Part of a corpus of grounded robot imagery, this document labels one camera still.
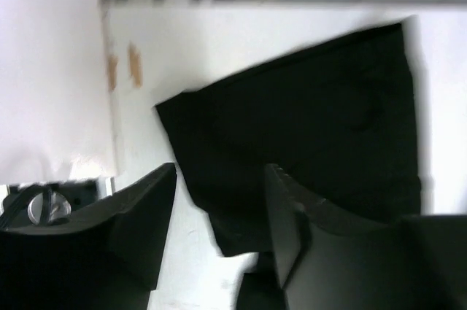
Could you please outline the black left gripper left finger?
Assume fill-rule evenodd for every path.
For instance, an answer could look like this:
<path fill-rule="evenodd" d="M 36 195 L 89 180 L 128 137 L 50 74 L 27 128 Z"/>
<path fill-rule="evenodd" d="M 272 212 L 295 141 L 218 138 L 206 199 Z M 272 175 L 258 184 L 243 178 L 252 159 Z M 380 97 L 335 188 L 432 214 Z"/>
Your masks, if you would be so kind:
<path fill-rule="evenodd" d="M 32 185 L 1 215 L 3 309 L 146 309 L 158 284 L 177 184 L 164 163 L 65 217 L 12 226 L 49 185 Z"/>

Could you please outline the black trousers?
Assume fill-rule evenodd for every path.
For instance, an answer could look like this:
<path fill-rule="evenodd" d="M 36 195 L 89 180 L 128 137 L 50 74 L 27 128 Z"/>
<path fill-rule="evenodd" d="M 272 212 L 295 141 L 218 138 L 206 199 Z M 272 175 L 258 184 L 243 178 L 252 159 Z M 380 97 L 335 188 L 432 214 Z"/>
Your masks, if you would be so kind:
<path fill-rule="evenodd" d="M 404 23 L 284 55 L 156 106 L 226 257 L 270 252 L 264 168 L 379 222 L 421 212 Z"/>

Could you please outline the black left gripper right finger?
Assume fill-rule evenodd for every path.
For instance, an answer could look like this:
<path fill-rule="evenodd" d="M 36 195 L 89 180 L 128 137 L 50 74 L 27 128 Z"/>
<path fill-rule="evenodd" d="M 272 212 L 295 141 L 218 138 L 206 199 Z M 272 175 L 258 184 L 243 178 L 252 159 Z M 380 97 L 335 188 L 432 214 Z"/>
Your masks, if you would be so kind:
<path fill-rule="evenodd" d="M 389 224 L 265 169 L 275 272 L 289 309 L 464 309 L 466 217 L 408 216 Z"/>

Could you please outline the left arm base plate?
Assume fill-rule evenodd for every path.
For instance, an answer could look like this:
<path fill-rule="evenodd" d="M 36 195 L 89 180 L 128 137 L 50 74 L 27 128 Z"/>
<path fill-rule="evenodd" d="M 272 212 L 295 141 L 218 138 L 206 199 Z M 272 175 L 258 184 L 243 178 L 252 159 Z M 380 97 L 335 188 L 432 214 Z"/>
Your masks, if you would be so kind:
<path fill-rule="evenodd" d="M 112 179 L 7 185 L 1 199 L 1 229 L 52 225 L 113 194 Z"/>

